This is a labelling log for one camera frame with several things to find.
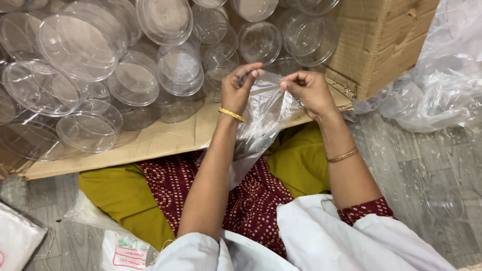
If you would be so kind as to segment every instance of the bangle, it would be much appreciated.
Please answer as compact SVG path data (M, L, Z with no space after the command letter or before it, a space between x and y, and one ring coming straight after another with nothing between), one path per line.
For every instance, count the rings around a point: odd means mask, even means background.
M338 156L336 158L331 158L331 159L328 159L328 157L326 158L326 160L329 162L329 163L336 163L336 162L340 162L341 160L344 160L350 156L353 156L355 154L358 153L358 148L355 147L355 149L353 149L352 151L350 151L349 153L347 154L343 154L342 156Z
M233 118L236 118L236 119L238 119L238 120L240 120L240 121L242 121L242 122L246 122L246 119L245 119L245 118L243 118L242 116L240 116L240 115L238 115L238 114L236 114L236 113L233 113L233 112L231 112L231 111L229 111L229 110L227 110L227 109L219 108L218 111L221 112L221 113L227 114L227 115L229 115L229 116L231 116L231 117L233 117Z

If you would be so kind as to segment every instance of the maroon printed dress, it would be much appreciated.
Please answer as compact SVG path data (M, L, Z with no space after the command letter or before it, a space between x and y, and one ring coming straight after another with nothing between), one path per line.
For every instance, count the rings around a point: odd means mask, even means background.
M159 208L177 236L187 193L199 170L196 163L202 150L139 162L147 184ZM286 258L286 249L278 235L276 207L293 200L283 183L273 176L263 159L259 159L242 182L229 192L223 229L258 242ZM353 226L367 214L393 218L393 212L382 197L338 211L342 221Z

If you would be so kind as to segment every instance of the woman's right hand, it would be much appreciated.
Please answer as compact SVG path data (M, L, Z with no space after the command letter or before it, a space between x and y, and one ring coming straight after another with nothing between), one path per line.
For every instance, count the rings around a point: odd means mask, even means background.
M321 121L333 114L339 114L324 75L319 72L297 71L284 77L280 86L303 102L308 115L314 120Z

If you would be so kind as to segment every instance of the wooden floor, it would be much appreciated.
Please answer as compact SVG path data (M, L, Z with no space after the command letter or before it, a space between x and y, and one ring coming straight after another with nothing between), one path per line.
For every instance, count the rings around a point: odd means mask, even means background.
M482 125L412 134L375 112L348 123L395 216L460 268L482 262L482 224L435 219L424 192L435 185L482 188ZM103 231L63 219L77 195L77 174L0 181L0 198L49 226L26 271L97 271ZM47 254L51 238L50 253Z

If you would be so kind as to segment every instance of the olive green fabric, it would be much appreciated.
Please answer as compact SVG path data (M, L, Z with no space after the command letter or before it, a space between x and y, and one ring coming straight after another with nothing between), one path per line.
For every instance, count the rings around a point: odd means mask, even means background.
M81 172L79 189L124 229L158 251L165 241L174 239L137 164Z
M328 162L316 122L282 131L265 154L270 155L269 171L294 198L330 191Z

